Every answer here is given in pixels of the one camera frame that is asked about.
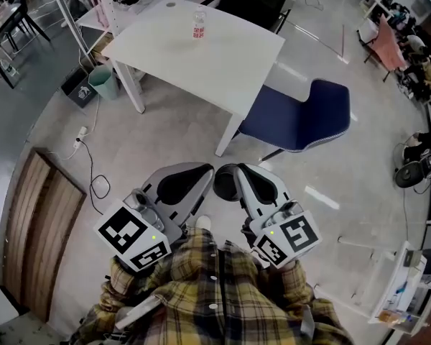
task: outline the plastic bottle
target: plastic bottle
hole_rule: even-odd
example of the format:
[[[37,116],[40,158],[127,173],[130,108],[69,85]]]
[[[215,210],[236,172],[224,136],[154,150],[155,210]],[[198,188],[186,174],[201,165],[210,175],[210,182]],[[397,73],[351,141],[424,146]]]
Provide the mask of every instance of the plastic bottle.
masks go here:
[[[13,65],[8,63],[5,59],[0,59],[0,65],[11,77],[14,77],[17,73],[16,69],[14,69]]]
[[[205,34],[205,19],[206,12],[204,11],[204,6],[200,5],[196,8],[195,13],[193,13],[193,39],[200,40],[204,38]]]

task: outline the white shoe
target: white shoe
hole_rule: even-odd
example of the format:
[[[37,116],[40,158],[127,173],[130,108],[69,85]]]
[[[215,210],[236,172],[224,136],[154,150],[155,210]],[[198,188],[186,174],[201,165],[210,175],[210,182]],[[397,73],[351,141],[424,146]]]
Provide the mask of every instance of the white shoe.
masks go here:
[[[205,215],[198,217],[198,220],[196,220],[195,227],[210,231],[210,218]]]

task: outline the bottle label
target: bottle label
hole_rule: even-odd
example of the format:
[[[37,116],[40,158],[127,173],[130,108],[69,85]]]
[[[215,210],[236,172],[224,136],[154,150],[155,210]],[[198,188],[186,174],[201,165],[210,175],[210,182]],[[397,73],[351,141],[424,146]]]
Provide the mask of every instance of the bottle label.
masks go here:
[[[193,38],[203,38],[204,37],[204,27],[199,27],[195,25],[193,27]]]

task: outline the pink chair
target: pink chair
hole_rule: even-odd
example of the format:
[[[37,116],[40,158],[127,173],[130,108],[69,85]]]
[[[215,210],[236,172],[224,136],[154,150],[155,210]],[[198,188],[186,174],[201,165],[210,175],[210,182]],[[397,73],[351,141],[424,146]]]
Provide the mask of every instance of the pink chair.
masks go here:
[[[371,48],[370,55],[364,60],[367,60],[374,54],[374,52],[380,58],[381,63],[388,70],[383,82],[386,81],[390,72],[397,68],[403,68],[407,66],[404,58],[402,57],[401,49],[399,48],[394,31],[388,25],[386,17],[382,15],[380,17],[379,35],[375,40],[372,40],[369,44]]]

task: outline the power strip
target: power strip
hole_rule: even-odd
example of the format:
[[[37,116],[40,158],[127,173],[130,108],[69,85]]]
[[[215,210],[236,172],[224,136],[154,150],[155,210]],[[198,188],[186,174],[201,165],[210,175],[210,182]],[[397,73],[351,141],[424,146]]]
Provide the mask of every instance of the power strip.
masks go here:
[[[78,132],[78,136],[75,138],[75,143],[73,144],[73,148],[77,149],[80,148],[80,141],[83,141],[83,138],[86,136],[86,133],[88,133],[88,128],[86,126],[82,126],[80,131]]]

